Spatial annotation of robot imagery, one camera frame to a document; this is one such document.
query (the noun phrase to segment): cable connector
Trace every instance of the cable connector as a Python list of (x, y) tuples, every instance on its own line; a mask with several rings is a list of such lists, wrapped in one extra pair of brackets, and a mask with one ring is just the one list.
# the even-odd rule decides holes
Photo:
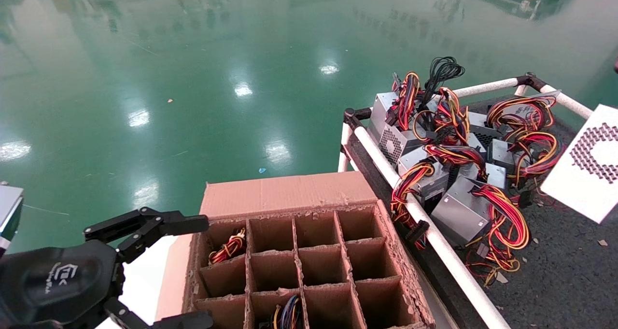
[(428, 229), (429, 223), (421, 220), (410, 229), (410, 232), (408, 232), (404, 238), (410, 243), (415, 243)]

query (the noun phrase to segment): ventilation grille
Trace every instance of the ventilation grille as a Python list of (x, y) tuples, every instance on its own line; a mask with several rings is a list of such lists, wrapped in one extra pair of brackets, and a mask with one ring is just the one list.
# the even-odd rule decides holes
[(489, 149), (490, 144), (492, 143), (492, 140), (496, 139), (496, 137), (485, 135), (483, 133), (478, 133), (478, 132), (473, 132), (473, 133), (475, 136), (477, 136), (478, 141), (481, 142), (481, 144), (485, 147), (485, 149)]
[[(389, 150), (389, 142), (393, 144), (392, 151)], [(390, 129), (384, 129), (382, 137), (380, 137), (380, 144), (378, 144), (378, 146), (380, 148), (380, 151), (382, 151), (386, 159), (391, 164), (397, 164), (397, 160), (399, 160), (402, 151), (404, 151), (401, 142), (397, 139), (397, 137), (395, 137), (395, 134)]]

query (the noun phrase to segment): gripper logo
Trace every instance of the gripper logo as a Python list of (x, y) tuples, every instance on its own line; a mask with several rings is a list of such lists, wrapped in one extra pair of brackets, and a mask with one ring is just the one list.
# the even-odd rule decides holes
[(66, 264), (60, 267), (60, 263), (55, 263), (48, 273), (47, 280), (45, 281), (45, 294), (51, 292), (51, 287), (54, 285), (54, 281), (59, 281), (59, 286), (67, 285), (67, 280), (75, 277), (77, 272), (77, 265)]
[(618, 142), (618, 127), (610, 127), (604, 122), (601, 127), (587, 128), (569, 153), (574, 160), (573, 166), (577, 165), (580, 169), (613, 184), (618, 179), (618, 161), (616, 164), (599, 164), (590, 153), (595, 144), (611, 141)]

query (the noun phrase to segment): tangled cables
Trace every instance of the tangled cables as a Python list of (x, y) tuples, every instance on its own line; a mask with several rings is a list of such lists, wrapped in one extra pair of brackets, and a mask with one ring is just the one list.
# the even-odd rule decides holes
[(272, 329), (296, 329), (302, 327), (298, 325), (300, 318), (300, 298), (298, 295), (292, 296), (283, 309), (277, 305), (272, 316)]
[[(519, 208), (513, 204), (506, 194), (495, 186), (485, 184), (477, 190), (473, 190), (473, 196), (485, 197), (490, 203), (490, 218), (493, 221), (492, 229), (489, 232), (489, 236), (495, 236), (502, 244), (507, 248), (519, 250), (528, 245), (530, 240), (530, 231), (528, 230), (528, 224), (523, 217)], [(511, 233), (504, 236), (500, 227), (506, 221), (506, 219), (512, 223), (512, 226), (517, 232), (517, 238), (512, 239)]]
[(448, 163), (455, 166), (474, 164), (478, 168), (478, 179), (487, 182), (485, 159), (478, 150), (463, 145), (439, 145), (427, 144), (424, 147), (427, 154), (432, 155), (442, 164)]
[[(393, 194), (391, 196), (391, 211), (393, 212), (393, 222), (399, 221), (404, 224), (409, 229), (413, 228), (416, 222), (406, 210), (408, 193), (417, 193), (413, 187), (416, 183), (418, 183), (423, 177), (431, 176), (435, 172), (433, 167), (433, 160), (425, 159), (419, 161), (419, 163), (412, 166), (406, 173), (404, 173), (395, 189), (393, 189)], [(423, 245), (420, 241), (417, 241), (417, 247), (423, 248)]]
[(468, 145), (468, 133), (470, 133), (470, 120), (468, 120), (468, 107), (459, 106), (459, 98), (448, 87), (440, 87), (440, 100), (437, 104), (434, 123), (435, 132), (452, 127), (452, 131), (446, 135), (443, 143), (448, 145)]
[[(466, 266), (474, 276), (485, 278), (485, 286), (488, 286), (497, 276), (499, 270), (506, 272), (516, 272), (519, 270), (519, 260), (513, 256), (511, 251), (526, 247), (530, 241), (530, 232), (528, 224), (519, 208), (500, 189), (485, 184), (471, 193), (476, 197), (485, 197), (490, 201), (489, 215), (492, 225), (485, 236), (481, 236), (466, 244), (466, 247), (470, 247), (486, 237), (489, 245), (489, 250), (485, 256), (487, 261), (470, 261), (472, 250), (468, 250)], [(510, 222), (508, 228), (505, 226), (507, 221)], [(514, 231), (517, 232), (517, 238), (512, 237)], [(495, 240), (501, 243), (503, 247), (499, 246)], [(473, 268), (481, 268), (486, 270), (486, 273), (475, 272)]]
[[(556, 104), (554, 96), (515, 97), (494, 104), (487, 113), (487, 124), (492, 127), (508, 125), (513, 130), (505, 137), (505, 141), (523, 131), (540, 131), (554, 125), (554, 115), (550, 108)], [(519, 111), (524, 113), (504, 114), (505, 109), (520, 106)]]
[[(533, 146), (540, 148), (533, 153)], [(546, 132), (530, 131), (521, 134), (509, 151), (523, 151), (516, 162), (513, 179), (517, 188), (521, 187), (529, 178), (538, 177), (547, 173), (558, 163), (561, 151), (558, 140), (554, 135)]]
[(421, 83), (419, 76), (414, 72), (408, 72), (403, 82), (395, 76), (393, 92), (398, 92), (399, 97), (391, 107), (391, 111), (397, 114), (397, 122), (402, 131), (410, 129), (410, 117), (414, 112), (414, 100), (419, 93)]
[(235, 256), (238, 256), (245, 250), (247, 243), (245, 241), (245, 228), (241, 228), (238, 232), (230, 236), (229, 241), (221, 246), (218, 251), (212, 251), (208, 255), (210, 264), (221, 263)]

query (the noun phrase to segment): silver metal box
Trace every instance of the silver metal box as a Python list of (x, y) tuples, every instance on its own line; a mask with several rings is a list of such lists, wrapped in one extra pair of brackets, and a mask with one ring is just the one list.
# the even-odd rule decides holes
[[(506, 169), (494, 164), (485, 164), (487, 172), (487, 184), (496, 186), (503, 190), (506, 189)], [(459, 175), (476, 181), (478, 168), (475, 164), (466, 164), (459, 167)]]
[(431, 213), (431, 219), (452, 245), (464, 245), (487, 225), (490, 202), (474, 197), (475, 184), (461, 175)]
[(494, 164), (485, 164), (487, 184), (506, 190), (506, 168)]
[(474, 133), (470, 132), (470, 134), (468, 134), (468, 146), (478, 150), (478, 152), (481, 154), (481, 157), (487, 160), (487, 149), (485, 149), (485, 146), (483, 146), (483, 144), (478, 140), (477, 136), (475, 136)]
[[(412, 131), (400, 131), (396, 125), (386, 124), (386, 113), (396, 99), (395, 93), (377, 94), (367, 127), (369, 135), (393, 166), (402, 155), (423, 145)], [(420, 137), (426, 137), (426, 132), (420, 126), (417, 126), (417, 133)]]
[(468, 112), (468, 121), (470, 121), (470, 133), (492, 138), (503, 137), (497, 129), (485, 126), (485, 122), (487, 121), (487, 115), (485, 114)]
[[(399, 159), (397, 172), (402, 175), (426, 158), (427, 153), (423, 148), (414, 149)], [(433, 169), (435, 172), (431, 177), (423, 177), (413, 188), (419, 192), (419, 195), (415, 195), (415, 197), (421, 205), (424, 205), (427, 200), (433, 199), (436, 195), (442, 195), (446, 191), (446, 186), (448, 186), (449, 173), (444, 170), (444, 167), (436, 162), (433, 164)]]
[(516, 155), (508, 151), (508, 147), (507, 142), (492, 140), (487, 152), (487, 162), (506, 168), (508, 173), (513, 173)]

